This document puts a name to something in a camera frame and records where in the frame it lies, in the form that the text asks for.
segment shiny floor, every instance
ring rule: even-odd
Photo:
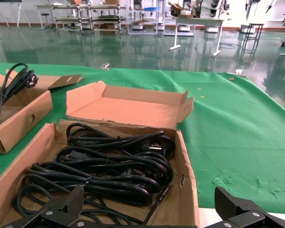
[[[231,72],[243,70],[259,88],[285,108],[285,47],[279,32],[263,31],[257,48],[249,41],[242,48],[244,35],[224,31],[221,53],[215,52],[217,34],[196,31],[194,37],[179,37],[181,47],[169,52],[174,37],[112,35],[85,31],[39,30],[22,26],[0,26],[0,62],[79,65],[115,68],[177,71]]]

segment cardboard box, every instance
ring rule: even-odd
[[[101,24],[101,29],[114,29],[114,24]],[[115,31],[102,31],[105,34],[115,34]]]
[[[70,2],[72,5],[80,5],[82,3],[81,0],[71,0]]]
[[[99,81],[67,91],[66,115],[79,120],[173,129],[193,110],[193,97],[186,100],[187,95],[188,91],[153,91]]]
[[[12,72],[10,80],[16,76]],[[71,85],[81,75],[38,76],[35,87],[24,88],[12,96],[2,107],[0,115],[0,153],[9,152],[53,108],[49,89]],[[5,76],[0,74],[0,90]]]
[[[106,5],[119,5],[119,0],[105,0]]]
[[[193,15],[181,15],[179,14],[179,18],[193,18]]]
[[[200,226],[194,173],[181,132],[174,128],[193,110],[193,98],[186,100],[187,94],[117,87],[103,82],[67,92],[67,114],[112,137],[153,133],[161,129],[174,140],[176,149],[170,160],[174,171],[171,188],[148,225]],[[153,115],[146,111],[140,113],[149,108]],[[72,123],[74,121],[61,120],[59,129],[56,123],[46,124],[0,176],[0,227],[21,218],[11,207],[11,201],[20,190],[24,170],[35,162],[52,161],[55,154],[67,145],[66,129]],[[133,207],[108,199],[105,199],[105,203],[108,207],[141,220],[145,219],[152,207]],[[28,209],[40,208],[25,199],[22,205]],[[103,224],[112,223],[108,217],[99,218]]]
[[[178,15],[180,15],[181,11],[185,10],[185,9],[177,3],[172,3],[171,4],[171,10],[175,11]]]

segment black power cord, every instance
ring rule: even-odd
[[[75,126],[80,128],[71,131]],[[95,214],[106,214],[117,225],[121,224],[117,218],[127,225],[132,225],[133,222],[147,224],[170,188],[173,170],[162,154],[138,150],[145,150],[145,144],[149,146],[152,142],[162,146],[163,154],[168,155],[175,148],[174,142],[163,137],[162,131],[113,138],[81,123],[70,125],[67,135],[69,146],[61,149],[55,155],[54,161],[34,163],[31,168],[26,169],[22,190],[13,200],[13,207],[23,216],[27,216],[34,211],[22,207],[23,196],[44,205],[45,202],[36,198],[34,192],[51,198],[52,194],[69,193],[80,185],[86,193],[85,203],[98,208],[84,209],[81,214],[93,219],[95,223],[101,224]],[[159,197],[144,221],[115,211],[104,202],[106,198],[132,206],[149,206],[152,204],[153,194],[156,193],[160,193]]]
[[[24,66],[24,67],[19,71],[19,73],[12,79],[10,84],[7,86],[7,82],[8,79],[10,78],[11,72],[19,66]],[[2,106],[8,99],[10,99],[13,95],[18,93],[24,87],[28,88],[34,87],[37,84],[37,81],[38,78],[36,77],[34,70],[28,71],[28,66],[26,64],[18,63],[12,66],[12,68],[9,69],[8,73],[5,76],[0,91],[0,114]]]
[[[174,142],[163,131],[114,138],[83,123],[73,123],[66,130],[67,144],[92,150],[118,149],[127,155],[154,151],[168,158],[175,150]]]

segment cable tie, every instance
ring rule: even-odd
[[[107,156],[105,165],[107,165],[107,164],[108,164],[109,157],[110,157],[110,155],[108,155],[108,156]]]
[[[87,198],[87,195],[88,195],[88,192],[89,192],[88,186],[89,186],[89,184],[90,184],[90,180],[91,180],[92,177],[93,177],[93,175],[90,175],[90,176],[86,179],[86,182],[85,182],[85,189],[86,189],[86,191],[85,191],[85,193],[84,193],[84,197],[85,197],[85,198]]]
[[[7,97],[6,97],[4,94],[0,93],[0,95],[3,96],[3,97],[5,97],[5,99],[7,99]]]
[[[117,137],[117,148],[119,149],[120,136]]]

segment black stand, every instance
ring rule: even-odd
[[[261,37],[263,25],[264,25],[264,24],[249,23],[248,28],[247,28],[247,33],[246,33],[245,39],[244,39],[244,46],[246,46],[247,41],[248,41],[249,39],[255,41],[254,45],[255,45],[256,42],[257,42],[257,45],[256,45],[256,46],[258,46],[258,42],[259,42],[260,37]],[[252,29],[253,26],[257,26],[256,36],[253,36],[253,35],[250,36],[250,32],[251,32],[251,29]]]

